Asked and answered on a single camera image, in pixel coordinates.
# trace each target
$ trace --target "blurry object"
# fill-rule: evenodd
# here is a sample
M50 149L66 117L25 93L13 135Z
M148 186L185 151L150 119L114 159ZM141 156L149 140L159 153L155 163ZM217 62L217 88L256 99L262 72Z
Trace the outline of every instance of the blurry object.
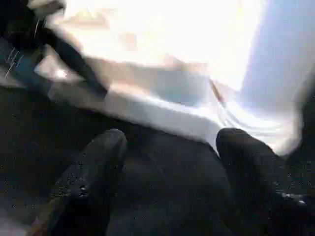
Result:
M125 150L126 138L119 130L92 140L57 181L27 235L105 235Z
M52 102L60 105L70 104L74 107L100 111L103 108L104 97L95 93L84 82L55 82L47 93Z
M2 67L6 68L5 79L10 74L28 89L38 91L42 94L48 93L52 82L35 73L36 63L23 52L17 51L3 38L0 38L0 62L2 63Z
M50 47L46 48L44 59L36 66L35 72L55 82L76 83L84 81L80 75L63 63L58 54Z
M106 89L99 84L93 70L76 49L45 27L46 16L62 8L63 5L55 1L37 6L36 9L29 9L25 3L18 0L5 2L1 8L0 35L8 42L7 48L11 48L11 51L9 54L3 55L2 63L8 65L9 73L19 70L20 60L25 60L22 59L23 57L30 58L30 68L24 69L33 71L34 65L42 60L45 45L48 44L71 70L74 70L86 80L86 83L94 92L102 93L105 96ZM20 82L26 87L30 86L23 80Z
M238 68L242 74L235 73L241 86L227 91L219 116L224 126L243 129L286 154L300 142L301 96L313 80L315 2L267 0L262 7L254 37L246 36L251 46L236 57L249 54Z
M175 24L168 26L172 12L165 3L90 1L77 5L69 0L66 4L64 16L50 17L48 25L80 44L80 52L99 74L103 86L136 86L159 99L188 106L208 99L207 68L190 69L191 64L207 63L192 57L183 61L172 53L173 47L166 46L174 40L171 29ZM187 21L179 25L182 34ZM177 44L190 41L188 34ZM191 45L186 45L185 51L190 50Z
M263 142L240 129L222 129L217 149L231 183L239 214L247 219L250 235L310 236L315 233L314 182L305 175L300 181L290 172L290 163ZM313 153L308 153L314 165Z

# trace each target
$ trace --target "dark floor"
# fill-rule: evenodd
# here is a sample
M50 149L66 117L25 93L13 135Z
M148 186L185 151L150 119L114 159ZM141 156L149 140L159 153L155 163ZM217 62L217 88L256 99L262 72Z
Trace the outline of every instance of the dark floor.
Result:
M215 226L207 223L210 209L229 195L229 183L210 146L92 112L60 107L22 90L0 88L0 98L0 219L5 217L16 224L17 231L12 235L23 235L19 230L34 220L72 157L109 128L126 134L128 150L108 234L213 232ZM309 122L304 128L305 140L310 141L305 141L289 159L293 175L310 193L315 190L310 181L315 179L310 157L314 153L315 129L310 125L315 117L313 107L310 101ZM1 230L7 232L8 224L0 220L1 235Z

